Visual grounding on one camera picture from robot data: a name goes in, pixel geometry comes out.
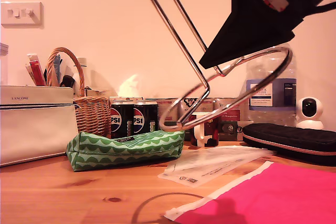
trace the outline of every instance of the wooden tabletop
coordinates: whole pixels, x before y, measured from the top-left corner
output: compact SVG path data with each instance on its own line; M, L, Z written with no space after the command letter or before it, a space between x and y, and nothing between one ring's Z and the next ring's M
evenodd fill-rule
M194 148L185 143L185 150ZM163 217L167 210L209 195L266 160L336 172L336 167L272 156L190 188L157 177L168 162L73 172L68 158L59 156L1 169L1 223L173 223Z

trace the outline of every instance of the basket handle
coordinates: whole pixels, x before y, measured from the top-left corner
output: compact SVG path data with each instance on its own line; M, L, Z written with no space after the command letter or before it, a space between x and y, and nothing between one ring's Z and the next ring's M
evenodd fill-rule
M82 67L80 66L79 61L77 60L76 56L67 48L65 47L57 47L55 48L48 59L48 63L47 63L47 85L49 87L51 86L58 86L55 80L55 78L52 78L53 76L56 76L55 73L55 68L54 68L54 59L56 57L56 55L60 52L65 52L75 63L76 68L78 70L79 73L79 97L84 97L85 96L85 91L84 91L84 73L82 70Z

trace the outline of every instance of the pepsi logo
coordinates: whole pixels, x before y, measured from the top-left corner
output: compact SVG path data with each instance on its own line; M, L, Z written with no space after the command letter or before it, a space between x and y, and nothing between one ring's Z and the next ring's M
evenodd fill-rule
M115 109L111 109L111 132L115 132L117 129L119 129L121 122L122 118L120 113Z
M134 133L137 133L142 130L145 122L145 118L140 110L134 108Z

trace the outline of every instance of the white security camera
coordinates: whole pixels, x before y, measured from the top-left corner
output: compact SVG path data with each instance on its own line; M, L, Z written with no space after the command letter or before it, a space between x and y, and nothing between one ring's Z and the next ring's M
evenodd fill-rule
M318 121L323 112L323 105L319 99L305 97L297 103L297 117L300 122L296 125L303 129L323 129L323 124Z

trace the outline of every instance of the camera lens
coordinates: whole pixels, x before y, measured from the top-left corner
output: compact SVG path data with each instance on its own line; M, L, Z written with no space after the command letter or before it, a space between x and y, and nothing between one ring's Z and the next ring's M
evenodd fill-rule
M304 99L302 101L302 113L308 117L311 118L316 114L316 101L311 98Z

